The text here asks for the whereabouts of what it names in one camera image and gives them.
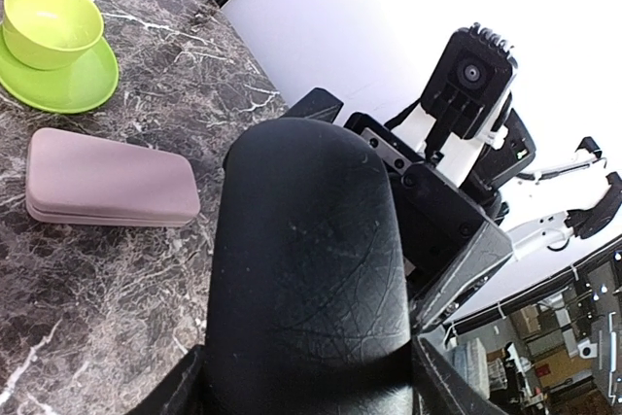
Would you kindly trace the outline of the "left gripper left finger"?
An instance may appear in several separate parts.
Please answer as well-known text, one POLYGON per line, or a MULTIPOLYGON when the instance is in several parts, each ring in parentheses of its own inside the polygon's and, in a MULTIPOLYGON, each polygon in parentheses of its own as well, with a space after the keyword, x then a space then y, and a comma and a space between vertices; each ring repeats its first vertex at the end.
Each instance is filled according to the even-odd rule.
POLYGON ((127 415, 194 415, 209 413, 206 355, 195 345, 164 379, 127 415))

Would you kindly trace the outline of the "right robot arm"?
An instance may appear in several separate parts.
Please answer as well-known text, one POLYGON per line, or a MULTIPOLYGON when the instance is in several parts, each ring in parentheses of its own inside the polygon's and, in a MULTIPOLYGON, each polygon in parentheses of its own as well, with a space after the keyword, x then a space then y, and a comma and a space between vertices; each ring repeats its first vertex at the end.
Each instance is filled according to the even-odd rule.
POLYGON ((533 141, 509 104, 431 164, 435 119, 419 103, 384 124, 355 114, 339 128, 335 97, 316 88, 305 102, 316 113, 287 112, 282 160, 279 298, 290 329, 435 328, 505 265, 594 235, 621 202, 616 173, 596 178, 603 158, 590 139, 571 163, 530 170, 533 141))

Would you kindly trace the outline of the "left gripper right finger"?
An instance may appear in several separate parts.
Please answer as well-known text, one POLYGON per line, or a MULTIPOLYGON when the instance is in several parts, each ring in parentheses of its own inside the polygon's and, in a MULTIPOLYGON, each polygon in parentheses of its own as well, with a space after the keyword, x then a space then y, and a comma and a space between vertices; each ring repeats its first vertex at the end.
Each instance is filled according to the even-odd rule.
POLYGON ((505 415, 476 393, 423 336, 412 338, 413 385, 429 414, 505 415))

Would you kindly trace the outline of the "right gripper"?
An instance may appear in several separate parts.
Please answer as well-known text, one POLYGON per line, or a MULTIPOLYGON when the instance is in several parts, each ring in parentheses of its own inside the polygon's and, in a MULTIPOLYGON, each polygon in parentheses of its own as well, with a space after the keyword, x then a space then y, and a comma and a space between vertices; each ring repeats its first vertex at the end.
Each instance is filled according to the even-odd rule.
POLYGON ((353 114, 334 126, 343 104, 314 88, 286 117, 303 174, 288 170, 299 188, 288 192, 294 251, 317 264, 343 261, 348 271, 368 263, 414 269, 410 289, 428 289, 414 301, 412 330, 442 324, 442 315, 484 277, 512 257, 509 236, 467 193, 442 177, 389 128, 353 114))

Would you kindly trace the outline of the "black glasses case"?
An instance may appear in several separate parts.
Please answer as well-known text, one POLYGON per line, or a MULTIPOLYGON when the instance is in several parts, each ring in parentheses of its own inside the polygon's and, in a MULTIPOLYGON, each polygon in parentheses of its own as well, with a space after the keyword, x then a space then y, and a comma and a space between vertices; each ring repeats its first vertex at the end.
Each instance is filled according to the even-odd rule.
POLYGON ((412 412, 397 217, 361 137, 278 119, 232 144, 205 343, 226 414, 412 412))

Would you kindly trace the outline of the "pink glasses case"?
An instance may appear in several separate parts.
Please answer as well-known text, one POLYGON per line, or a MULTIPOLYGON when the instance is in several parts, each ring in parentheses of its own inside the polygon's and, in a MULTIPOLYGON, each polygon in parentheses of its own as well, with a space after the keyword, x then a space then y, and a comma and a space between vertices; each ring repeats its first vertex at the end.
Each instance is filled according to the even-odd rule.
POLYGON ((48 127, 30 139, 25 205, 71 225, 183 226, 200 211, 183 156, 48 127))

